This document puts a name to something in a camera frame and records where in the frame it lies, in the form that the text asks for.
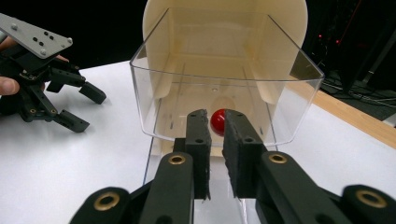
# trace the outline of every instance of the finger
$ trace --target finger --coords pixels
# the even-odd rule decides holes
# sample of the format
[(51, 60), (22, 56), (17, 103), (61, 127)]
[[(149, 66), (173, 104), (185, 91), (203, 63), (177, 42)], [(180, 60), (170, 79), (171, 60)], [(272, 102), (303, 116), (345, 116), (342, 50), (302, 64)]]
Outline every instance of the finger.
[(0, 77), (0, 95), (12, 95), (20, 90), (17, 81), (9, 77)]
[(13, 40), (11, 37), (7, 36), (7, 38), (0, 43), (0, 51), (3, 51), (4, 49), (8, 49), (15, 45), (17, 45), (17, 42)]

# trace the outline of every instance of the hole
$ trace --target hole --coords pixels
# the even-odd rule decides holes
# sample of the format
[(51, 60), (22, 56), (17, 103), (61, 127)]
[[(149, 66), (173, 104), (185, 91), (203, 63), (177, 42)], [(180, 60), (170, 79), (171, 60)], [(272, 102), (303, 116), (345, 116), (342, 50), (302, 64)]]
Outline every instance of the hole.
[(274, 162), (274, 163), (286, 163), (286, 161), (288, 161), (288, 159), (280, 154), (272, 154), (269, 156), (270, 161)]
[(116, 206), (120, 201), (119, 194), (115, 192), (106, 192), (101, 194), (93, 204), (93, 207), (98, 211), (106, 211)]
[(172, 218), (169, 216), (161, 216), (157, 218), (155, 224), (172, 224)]
[(367, 189), (357, 190), (356, 196), (362, 203), (365, 203), (375, 208), (384, 208), (387, 206), (387, 202), (383, 197)]
[(101, 199), (99, 203), (100, 204), (107, 204), (107, 203), (111, 203), (113, 201), (114, 201), (113, 197), (107, 196), (107, 197)]
[(179, 164), (183, 163), (184, 161), (186, 161), (186, 158), (184, 158), (183, 156), (180, 156), (180, 155), (176, 155), (176, 156), (172, 156), (171, 158), (169, 158), (168, 161), (171, 164), (179, 165)]
[(331, 217), (328, 217), (323, 214), (317, 215), (315, 217), (315, 220), (317, 221), (317, 223), (320, 223), (320, 224), (333, 224), (334, 223), (334, 221), (332, 220)]

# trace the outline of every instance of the metal plate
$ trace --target metal plate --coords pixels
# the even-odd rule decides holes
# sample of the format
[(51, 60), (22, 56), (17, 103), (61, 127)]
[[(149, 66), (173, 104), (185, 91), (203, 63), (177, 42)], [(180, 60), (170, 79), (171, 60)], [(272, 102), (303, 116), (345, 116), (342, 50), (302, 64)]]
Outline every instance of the metal plate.
[(42, 59), (48, 58), (73, 44), (72, 38), (57, 35), (1, 13), (0, 30)]

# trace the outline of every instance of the white table surface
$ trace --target white table surface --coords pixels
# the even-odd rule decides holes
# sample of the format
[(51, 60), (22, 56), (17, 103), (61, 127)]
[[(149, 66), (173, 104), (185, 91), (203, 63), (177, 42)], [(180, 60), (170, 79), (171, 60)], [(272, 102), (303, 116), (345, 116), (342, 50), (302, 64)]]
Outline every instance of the white table surface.
[[(0, 117), (0, 224), (68, 223), (106, 187), (143, 184), (151, 137), (142, 133), (128, 62), (80, 71), (103, 90), (97, 105), (77, 88), (46, 92), (58, 110), (91, 125), (73, 133), (53, 122)], [(363, 184), (396, 198), (396, 150), (311, 105), (294, 140), (278, 147), (336, 194)]]

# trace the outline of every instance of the red ball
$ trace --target red ball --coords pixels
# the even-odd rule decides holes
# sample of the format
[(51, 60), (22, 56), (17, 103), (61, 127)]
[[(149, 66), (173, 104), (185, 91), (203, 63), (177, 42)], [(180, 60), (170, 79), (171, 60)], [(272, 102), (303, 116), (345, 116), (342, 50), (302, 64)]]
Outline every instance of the red ball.
[(213, 132), (224, 136), (225, 109), (219, 109), (210, 118), (210, 127)]

